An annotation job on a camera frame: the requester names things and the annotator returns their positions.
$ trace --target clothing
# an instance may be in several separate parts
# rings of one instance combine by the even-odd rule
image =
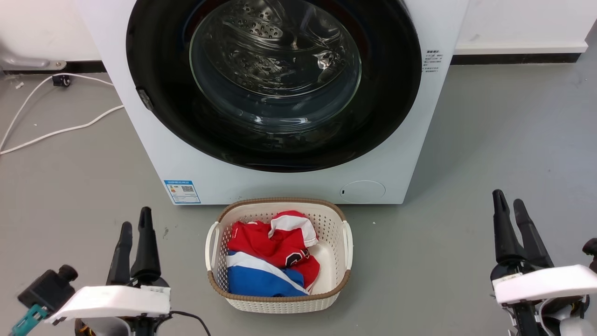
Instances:
[[[308,294],[319,274],[319,262],[309,254],[308,248],[317,242],[313,224],[297,211],[281,212],[269,224],[234,223],[228,241],[228,249],[236,252],[227,257],[229,292],[253,296],[299,295],[289,289],[290,280]]]
[[[299,272],[281,270],[244,252],[231,254],[226,257],[230,293],[252,297],[300,297],[309,294],[302,287],[303,276]]]

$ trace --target basket handle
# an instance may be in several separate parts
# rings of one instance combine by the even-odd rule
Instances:
[[[352,230],[347,221],[344,223],[344,255],[346,256],[346,270],[352,268]]]
[[[214,234],[214,232],[216,232],[216,228],[219,223],[220,222],[213,223],[210,230],[207,231],[207,238],[205,239],[205,268],[207,268],[208,271],[211,271],[211,242],[214,240],[214,236],[217,236],[217,234]]]

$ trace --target gray floor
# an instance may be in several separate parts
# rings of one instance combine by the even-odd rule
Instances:
[[[355,237],[353,273],[319,313],[242,313],[211,289],[203,247],[222,207],[173,206],[124,111],[3,155],[0,326],[7,333],[20,318],[16,295],[48,268],[70,264],[77,288],[102,285],[120,223],[150,206],[172,305],[202,316],[213,335],[505,335],[509,319],[488,278],[493,189],[525,200],[556,265],[590,262],[580,249],[597,237],[597,34],[589,42],[574,65],[450,69],[405,204],[342,207]],[[42,78],[0,81],[0,133]],[[101,84],[43,86],[6,148],[116,105]],[[203,334],[183,317],[161,331]]]

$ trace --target white stripe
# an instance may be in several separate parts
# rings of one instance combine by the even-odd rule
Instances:
[[[226,264],[228,267],[233,266],[241,266],[246,268],[252,268],[254,270],[261,270],[268,273],[272,273],[273,275],[277,276],[278,278],[288,282],[294,289],[297,291],[301,291],[305,294],[309,294],[304,288],[299,286],[298,283],[292,281],[284,272],[282,272],[278,267],[266,262],[265,260],[261,260],[259,258],[255,258],[252,255],[246,254],[245,252],[237,252],[234,255],[229,255],[226,257]]]
[[[272,229],[269,231],[269,234],[267,234],[269,238],[272,238],[273,233],[276,230],[292,231],[299,228],[303,232],[303,241],[306,248],[317,244],[317,234],[315,234],[315,229],[309,218],[283,215],[276,219],[272,219],[271,224]]]

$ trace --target power cord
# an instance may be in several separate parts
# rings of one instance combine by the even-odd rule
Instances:
[[[207,326],[205,325],[205,322],[203,322],[203,320],[201,319],[201,317],[199,317],[197,315],[193,315],[191,313],[187,313],[185,311],[179,311],[179,310],[171,310],[170,311],[170,316],[172,316],[172,314],[178,314],[178,315],[182,315],[182,316],[188,316],[188,317],[192,317],[194,319],[199,320],[199,322],[201,322],[201,324],[203,325],[203,328],[205,329],[205,333],[207,334],[207,336],[211,336],[210,330],[207,329]]]
[[[14,118],[13,118],[13,121],[12,121],[12,122],[10,123],[10,125],[8,126],[8,129],[7,129],[6,133],[4,134],[4,138],[2,138],[2,142],[0,142],[0,155],[4,155],[4,154],[10,153],[10,152],[14,152],[14,151],[16,151],[17,149],[21,149],[21,148],[23,148],[23,147],[26,147],[26,146],[32,145],[32,144],[34,144],[34,143],[36,143],[36,142],[39,142],[39,141],[41,141],[41,140],[44,140],[45,138],[48,138],[48,137],[50,137],[50,136],[52,136],[52,135],[56,135],[56,134],[60,134],[60,133],[64,133],[64,132],[68,132],[68,131],[72,131],[72,130],[84,129],[84,128],[86,128],[86,127],[89,127],[89,126],[91,126],[91,125],[95,124],[95,123],[96,123],[96,122],[98,122],[100,119],[102,119],[103,117],[107,116],[108,114],[110,114],[110,113],[112,113],[112,112],[114,112],[114,111],[117,111],[117,110],[119,110],[119,109],[121,109],[121,108],[124,108],[124,105],[116,106],[115,108],[109,109],[108,111],[106,111],[106,112],[104,112],[104,113],[100,114],[100,116],[99,116],[99,117],[97,117],[97,118],[93,119],[91,122],[89,122],[89,123],[86,123],[86,124],[84,124],[84,125],[75,126],[75,127],[70,127],[70,128],[68,128],[68,129],[63,129],[63,130],[59,130],[59,131],[56,131],[56,132],[52,132],[52,133],[46,134],[46,135],[44,135],[44,136],[40,136],[40,137],[39,137],[39,138],[37,138],[37,139],[34,139],[34,140],[31,140],[31,141],[25,142],[25,143],[23,143],[23,144],[21,144],[21,145],[19,145],[19,146],[16,146],[16,147],[14,147],[14,148],[7,149],[7,150],[5,150],[5,151],[2,151],[2,148],[4,147],[4,143],[6,143],[6,140],[8,139],[8,135],[10,134],[10,131],[12,130],[12,128],[13,128],[13,126],[14,126],[14,123],[15,123],[15,121],[17,121],[17,118],[18,118],[18,117],[19,117],[19,115],[21,114],[21,111],[23,110],[23,108],[25,107],[25,105],[27,104],[27,102],[29,101],[29,99],[31,98],[31,96],[33,96],[33,94],[34,94],[34,93],[37,91],[37,89],[39,89],[39,88],[41,87],[41,85],[43,85],[45,82],[47,82],[47,81],[51,80],[51,79],[52,79],[52,77],[54,77],[54,76],[61,76],[61,75],[68,75],[68,76],[73,76],[73,77],[85,78],[85,79],[87,79],[87,80],[98,81],[98,82],[100,82],[100,83],[103,83],[103,84],[107,84],[107,85],[110,85],[110,86],[114,86],[114,84],[112,84],[112,83],[110,83],[110,82],[102,81],[102,80],[100,80],[100,79],[98,79],[98,78],[93,78],[93,77],[88,77],[88,76],[83,76],[83,75],[77,75],[77,74],[69,74],[69,73],[67,73],[67,72],[64,72],[64,73],[61,73],[61,74],[55,74],[55,75],[52,75],[52,76],[50,76],[50,77],[48,77],[48,78],[44,79],[43,81],[41,81],[41,83],[39,83],[39,84],[38,84],[38,85],[37,85],[37,86],[36,86],[36,87],[33,89],[33,91],[31,91],[31,93],[29,93],[29,95],[28,95],[27,99],[25,99],[25,102],[24,102],[24,103],[21,105],[21,108],[20,108],[20,109],[17,111],[16,115],[15,115],[15,116],[14,116]]]

